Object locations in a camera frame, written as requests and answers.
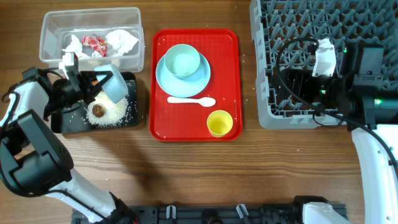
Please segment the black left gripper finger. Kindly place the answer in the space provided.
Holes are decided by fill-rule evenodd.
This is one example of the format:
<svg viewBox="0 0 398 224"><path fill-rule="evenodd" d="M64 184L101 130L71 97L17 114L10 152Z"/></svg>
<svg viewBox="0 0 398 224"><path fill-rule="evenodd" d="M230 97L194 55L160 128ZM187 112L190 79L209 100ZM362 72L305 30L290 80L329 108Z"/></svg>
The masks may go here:
<svg viewBox="0 0 398 224"><path fill-rule="evenodd" d="M88 105L91 102L95 101L95 97L99 94L100 91L103 90L103 83L98 82L97 84L93 85L90 83L85 89L83 90L83 101Z"/></svg>
<svg viewBox="0 0 398 224"><path fill-rule="evenodd" d="M104 82L107 82L113 73L111 71L82 71L82 77L92 83L93 81L101 82L104 79Z"/></svg>

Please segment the brown food lump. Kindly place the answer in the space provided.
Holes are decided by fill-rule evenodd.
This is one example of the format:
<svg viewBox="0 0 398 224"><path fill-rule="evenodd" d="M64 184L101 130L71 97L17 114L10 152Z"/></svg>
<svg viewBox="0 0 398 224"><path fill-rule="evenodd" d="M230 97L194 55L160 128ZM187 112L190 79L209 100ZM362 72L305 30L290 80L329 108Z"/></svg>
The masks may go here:
<svg viewBox="0 0 398 224"><path fill-rule="evenodd" d="M106 114L106 108L101 104L95 104L91 112L96 118L101 118Z"/></svg>

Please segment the light blue bowl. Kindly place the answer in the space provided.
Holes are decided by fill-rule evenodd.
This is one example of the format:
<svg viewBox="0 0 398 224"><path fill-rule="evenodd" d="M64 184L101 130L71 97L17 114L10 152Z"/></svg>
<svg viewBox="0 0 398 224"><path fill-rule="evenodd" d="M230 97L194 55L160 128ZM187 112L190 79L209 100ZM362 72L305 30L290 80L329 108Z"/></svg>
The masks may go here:
<svg viewBox="0 0 398 224"><path fill-rule="evenodd" d="M103 91L113 103L118 103L128 94L127 84L117 66L113 64L95 67L95 72L111 72L112 77L102 86Z"/></svg>

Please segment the white rice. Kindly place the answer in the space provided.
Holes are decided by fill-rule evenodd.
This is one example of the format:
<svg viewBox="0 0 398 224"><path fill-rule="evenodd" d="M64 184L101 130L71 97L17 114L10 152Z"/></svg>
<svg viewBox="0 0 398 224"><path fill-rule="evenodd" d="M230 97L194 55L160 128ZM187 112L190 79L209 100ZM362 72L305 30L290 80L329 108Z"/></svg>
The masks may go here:
<svg viewBox="0 0 398 224"><path fill-rule="evenodd" d="M106 108L106 114L101 118L96 118L91 110L95 104L101 104ZM128 108L128 100L124 97L118 103L113 103L104 91L99 92L95 97L95 101L91 102L86 109L86 118L92 125L105 128L121 124L122 119L126 115Z"/></svg>

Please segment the red snack wrapper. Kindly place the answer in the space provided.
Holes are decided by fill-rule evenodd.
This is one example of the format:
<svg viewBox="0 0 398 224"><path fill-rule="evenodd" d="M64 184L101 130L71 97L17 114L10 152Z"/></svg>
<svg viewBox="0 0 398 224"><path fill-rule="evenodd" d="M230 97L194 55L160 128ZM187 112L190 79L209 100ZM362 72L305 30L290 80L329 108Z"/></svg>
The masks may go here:
<svg viewBox="0 0 398 224"><path fill-rule="evenodd" d="M104 39L97 35L84 36L82 40L82 45L92 48L94 51L98 52L102 57L106 56L107 53L107 43Z"/></svg>

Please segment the white tissue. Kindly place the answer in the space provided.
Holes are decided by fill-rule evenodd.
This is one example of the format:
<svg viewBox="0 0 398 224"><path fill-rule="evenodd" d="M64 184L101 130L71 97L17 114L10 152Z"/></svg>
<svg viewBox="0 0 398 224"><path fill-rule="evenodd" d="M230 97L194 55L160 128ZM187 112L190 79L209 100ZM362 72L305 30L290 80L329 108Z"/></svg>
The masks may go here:
<svg viewBox="0 0 398 224"><path fill-rule="evenodd" d="M74 53L78 58L90 58L90 56L85 53L85 48L82 42L73 34L71 35L70 44L65 49L62 49L62 51L66 53Z"/></svg>
<svg viewBox="0 0 398 224"><path fill-rule="evenodd" d="M107 56L120 57L130 52L139 39L126 30L118 29L105 36L108 46Z"/></svg>

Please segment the green bowl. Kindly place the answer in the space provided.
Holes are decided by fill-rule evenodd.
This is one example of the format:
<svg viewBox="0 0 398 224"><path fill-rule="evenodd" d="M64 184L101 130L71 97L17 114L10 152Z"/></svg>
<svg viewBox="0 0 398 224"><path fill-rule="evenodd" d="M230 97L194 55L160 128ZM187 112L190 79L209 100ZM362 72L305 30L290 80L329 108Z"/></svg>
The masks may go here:
<svg viewBox="0 0 398 224"><path fill-rule="evenodd" d="M194 74L200 66L200 61L198 50L188 44L174 45L164 55L166 69L179 79Z"/></svg>

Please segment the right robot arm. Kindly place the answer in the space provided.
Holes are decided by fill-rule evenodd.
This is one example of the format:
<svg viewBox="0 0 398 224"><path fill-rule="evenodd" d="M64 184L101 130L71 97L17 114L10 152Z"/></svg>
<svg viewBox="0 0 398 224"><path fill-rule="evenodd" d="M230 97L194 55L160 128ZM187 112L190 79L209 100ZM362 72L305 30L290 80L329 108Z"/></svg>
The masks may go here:
<svg viewBox="0 0 398 224"><path fill-rule="evenodd" d="M338 75L328 39L307 39L313 70L280 69L287 42L275 60L279 89L311 109L347 124L359 159L365 222L397 223L397 90L384 87L383 46L348 43Z"/></svg>

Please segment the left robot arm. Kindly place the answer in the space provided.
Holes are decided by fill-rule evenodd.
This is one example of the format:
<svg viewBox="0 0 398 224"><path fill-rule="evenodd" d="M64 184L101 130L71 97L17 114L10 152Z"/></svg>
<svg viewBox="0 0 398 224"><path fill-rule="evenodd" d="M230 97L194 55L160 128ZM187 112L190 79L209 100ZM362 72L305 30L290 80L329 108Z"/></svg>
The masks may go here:
<svg viewBox="0 0 398 224"><path fill-rule="evenodd" d="M45 123L75 103L93 102L101 90L120 93L126 86L122 73L116 68L82 72L71 68L67 77L51 82L48 75L53 72L32 67L1 98L9 104L1 121L2 182L21 197L58 199L90 223L139 223L120 198L74 168L69 151Z"/></svg>

